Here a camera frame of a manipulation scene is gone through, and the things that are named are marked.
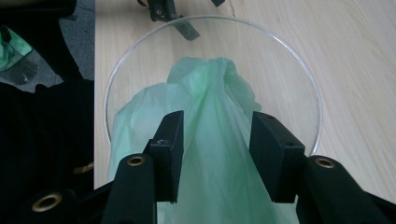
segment black cloth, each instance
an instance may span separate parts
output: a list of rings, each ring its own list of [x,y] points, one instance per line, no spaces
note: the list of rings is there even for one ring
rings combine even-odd
[[[77,195],[93,188],[93,81],[75,80],[35,93],[0,83],[0,223],[45,189]]]

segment table surface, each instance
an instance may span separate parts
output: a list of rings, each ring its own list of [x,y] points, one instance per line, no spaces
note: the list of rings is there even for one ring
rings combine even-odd
[[[299,52],[314,75],[323,125],[317,155],[340,161],[366,191],[396,203],[395,0],[176,0],[183,16],[258,23]],[[95,186],[106,183],[106,85],[124,52],[155,27],[137,1],[96,0]]]

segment plastic bag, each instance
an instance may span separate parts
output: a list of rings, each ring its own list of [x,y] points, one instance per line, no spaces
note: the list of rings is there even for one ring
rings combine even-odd
[[[145,88],[115,117],[108,180],[119,161],[141,153],[163,116],[184,110],[184,157],[176,204],[158,203],[158,223],[291,223],[292,205],[271,203],[248,141],[248,83],[226,58],[183,58],[167,83]]]

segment glass bowl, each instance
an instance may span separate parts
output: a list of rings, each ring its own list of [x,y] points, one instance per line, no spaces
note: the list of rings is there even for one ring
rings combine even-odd
[[[188,40],[183,35],[196,35],[191,27],[199,37]],[[172,66],[186,56],[233,60],[238,74],[253,89],[262,112],[279,119],[305,145],[305,155],[315,153],[321,129],[321,102],[306,63],[272,32],[250,21],[222,16],[168,22],[126,51],[106,88],[109,144],[115,114],[138,92],[166,82]]]

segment brass insert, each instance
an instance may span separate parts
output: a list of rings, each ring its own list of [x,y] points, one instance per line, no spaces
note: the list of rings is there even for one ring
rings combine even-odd
[[[48,211],[53,207],[55,207],[56,205],[58,205],[58,203],[60,203],[61,200],[62,200],[62,194],[57,192],[51,193],[35,201],[35,203],[32,206],[32,210],[35,212]]]
[[[319,165],[319,166],[321,166],[321,167],[324,167],[324,168],[329,168],[329,169],[332,169],[332,168],[334,168],[334,162],[332,162],[332,161],[329,161],[329,160],[327,160],[327,159],[325,159],[325,158],[317,158],[316,160],[315,160],[315,162]]]
[[[132,157],[127,161],[128,165],[130,165],[130,166],[138,166],[138,165],[143,164],[144,162],[145,162],[145,159],[143,157],[139,157],[139,156]]]

